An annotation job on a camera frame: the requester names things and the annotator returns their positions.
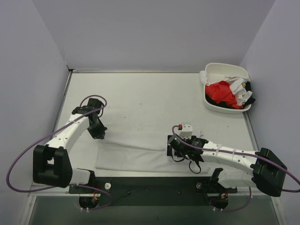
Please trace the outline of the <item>white t shirt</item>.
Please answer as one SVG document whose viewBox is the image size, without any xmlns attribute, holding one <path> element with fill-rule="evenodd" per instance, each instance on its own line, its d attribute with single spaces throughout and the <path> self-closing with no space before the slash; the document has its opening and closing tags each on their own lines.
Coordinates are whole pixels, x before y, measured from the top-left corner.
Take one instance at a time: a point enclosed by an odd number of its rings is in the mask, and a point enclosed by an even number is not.
<svg viewBox="0 0 300 225">
<path fill-rule="evenodd" d="M 185 173 L 197 172 L 195 163 L 178 162 L 167 156 L 168 132 L 112 133 L 98 141 L 95 167 L 125 172 Z"/>
</svg>

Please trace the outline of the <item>white plastic laundry basket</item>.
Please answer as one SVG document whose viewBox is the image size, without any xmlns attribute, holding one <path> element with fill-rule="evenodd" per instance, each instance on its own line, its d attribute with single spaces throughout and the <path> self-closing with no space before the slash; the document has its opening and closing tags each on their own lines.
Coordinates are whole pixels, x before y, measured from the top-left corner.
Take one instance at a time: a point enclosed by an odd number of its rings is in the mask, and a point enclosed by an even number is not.
<svg viewBox="0 0 300 225">
<path fill-rule="evenodd" d="M 235 65 L 230 65 L 230 64 L 210 63 L 206 65 L 204 71 L 208 73 L 208 77 L 210 81 L 218 81 L 220 78 L 225 76 L 228 77 L 241 76 L 245 79 L 248 78 L 250 80 L 248 72 L 244 68 Z M 205 107 L 211 111 L 215 111 L 218 113 L 241 114 L 251 108 L 251 105 L 248 105 L 245 109 L 234 110 L 234 109 L 226 109 L 226 108 L 221 108 L 218 106 L 211 105 L 210 103 L 207 102 L 205 98 L 204 85 L 203 85 L 203 97 L 204 97 Z"/>
</svg>

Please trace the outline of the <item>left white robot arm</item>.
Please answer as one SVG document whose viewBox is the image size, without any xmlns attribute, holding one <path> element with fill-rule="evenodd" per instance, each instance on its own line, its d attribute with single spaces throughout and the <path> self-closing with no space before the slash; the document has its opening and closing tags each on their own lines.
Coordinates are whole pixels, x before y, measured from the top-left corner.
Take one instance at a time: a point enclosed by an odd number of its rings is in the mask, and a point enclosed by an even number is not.
<svg viewBox="0 0 300 225">
<path fill-rule="evenodd" d="M 93 139 L 104 139 L 107 127 L 100 116 L 107 102 L 89 98 L 72 112 L 67 124 L 45 145 L 33 150 L 33 181 L 38 184 L 66 188 L 79 185 L 86 193 L 96 188 L 94 171 L 73 168 L 68 153 L 84 131 Z"/>
</svg>

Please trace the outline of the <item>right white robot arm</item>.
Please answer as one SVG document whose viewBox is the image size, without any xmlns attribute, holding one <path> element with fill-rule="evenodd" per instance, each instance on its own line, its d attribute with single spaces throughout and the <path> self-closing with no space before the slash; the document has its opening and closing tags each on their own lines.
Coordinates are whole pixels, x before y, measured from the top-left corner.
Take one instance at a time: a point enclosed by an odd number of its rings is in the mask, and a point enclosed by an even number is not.
<svg viewBox="0 0 300 225">
<path fill-rule="evenodd" d="M 191 136 L 182 140 L 167 137 L 167 155 L 195 162 L 216 163 L 221 171 L 214 170 L 217 184 L 222 188 L 256 187 L 264 194 L 273 197 L 281 195 L 285 181 L 285 164 L 269 149 L 244 151 L 222 147 L 206 139 Z"/>
</svg>

